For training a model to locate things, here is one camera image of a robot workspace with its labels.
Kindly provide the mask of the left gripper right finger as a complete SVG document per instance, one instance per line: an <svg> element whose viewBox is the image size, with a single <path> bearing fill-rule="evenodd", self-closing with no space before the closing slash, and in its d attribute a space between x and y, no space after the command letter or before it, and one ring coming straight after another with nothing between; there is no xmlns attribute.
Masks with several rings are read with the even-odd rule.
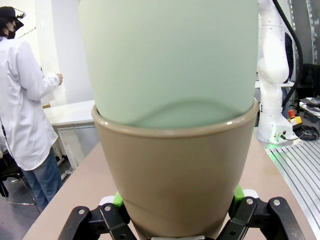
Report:
<svg viewBox="0 0 320 240"><path fill-rule="evenodd" d="M259 229L267 240L305 239L287 200L280 196L264 202L255 190L238 185L228 215L221 240L243 240L250 228Z"/></svg>

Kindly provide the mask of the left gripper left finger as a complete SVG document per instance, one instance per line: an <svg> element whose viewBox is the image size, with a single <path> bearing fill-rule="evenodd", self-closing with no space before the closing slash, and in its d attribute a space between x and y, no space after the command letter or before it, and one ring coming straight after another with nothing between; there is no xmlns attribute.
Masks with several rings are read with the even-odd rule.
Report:
<svg viewBox="0 0 320 240"><path fill-rule="evenodd" d="M123 199L117 192L103 197L93 210L86 206L74 207L58 239L98 240L101 235L109 234L113 240L135 240L130 221Z"/></svg>

